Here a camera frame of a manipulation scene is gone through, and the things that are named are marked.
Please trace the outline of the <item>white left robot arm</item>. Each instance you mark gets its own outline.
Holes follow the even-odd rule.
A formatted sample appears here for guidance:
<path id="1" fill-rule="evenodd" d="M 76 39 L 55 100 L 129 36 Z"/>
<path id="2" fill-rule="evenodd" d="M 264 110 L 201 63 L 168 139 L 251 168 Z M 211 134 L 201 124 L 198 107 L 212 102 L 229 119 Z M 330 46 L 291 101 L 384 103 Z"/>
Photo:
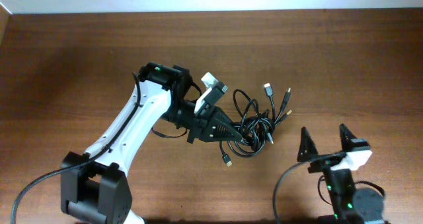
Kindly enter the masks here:
<path id="1" fill-rule="evenodd" d="M 141 144 L 159 119 L 188 131 L 187 141 L 241 141 L 242 135 L 215 103 L 227 86 L 210 73 L 204 94 L 185 99 L 194 86 L 188 69 L 149 62 L 135 77 L 125 107 L 82 155 L 70 152 L 62 167 L 61 211 L 87 223 L 145 223 L 132 210 L 128 173 Z"/>

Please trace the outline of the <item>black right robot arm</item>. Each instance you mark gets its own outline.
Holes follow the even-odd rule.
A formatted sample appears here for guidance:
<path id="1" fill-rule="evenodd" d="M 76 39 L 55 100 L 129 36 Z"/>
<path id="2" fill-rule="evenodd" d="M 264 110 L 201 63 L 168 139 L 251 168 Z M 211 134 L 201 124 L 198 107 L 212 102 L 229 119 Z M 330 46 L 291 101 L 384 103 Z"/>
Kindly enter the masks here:
<path id="1" fill-rule="evenodd" d="M 301 129 L 297 161 L 309 163 L 309 173 L 322 173 L 333 215 L 321 216 L 319 223 L 384 223 L 385 191 L 368 181 L 358 188 L 352 172 L 364 166 L 372 155 L 366 139 L 356 137 L 344 124 L 339 126 L 342 149 L 322 155 L 307 128 Z"/>

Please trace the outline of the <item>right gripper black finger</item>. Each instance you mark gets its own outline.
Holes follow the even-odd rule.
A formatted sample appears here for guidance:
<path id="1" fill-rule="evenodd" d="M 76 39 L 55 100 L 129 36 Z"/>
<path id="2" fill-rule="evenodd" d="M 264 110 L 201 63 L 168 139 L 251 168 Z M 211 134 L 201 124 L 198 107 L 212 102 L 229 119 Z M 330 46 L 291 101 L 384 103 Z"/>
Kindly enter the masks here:
<path id="1" fill-rule="evenodd" d="M 297 162 L 310 161 L 318 156 L 318 151 L 316 149 L 314 141 L 311 139 L 311 136 L 306 127 L 301 129 L 301 140 L 299 151 L 297 154 Z"/>
<path id="2" fill-rule="evenodd" d="M 369 149 L 367 140 L 357 138 L 345 124 L 340 124 L 339 130 L 342 151 L 365 151 Z"/>

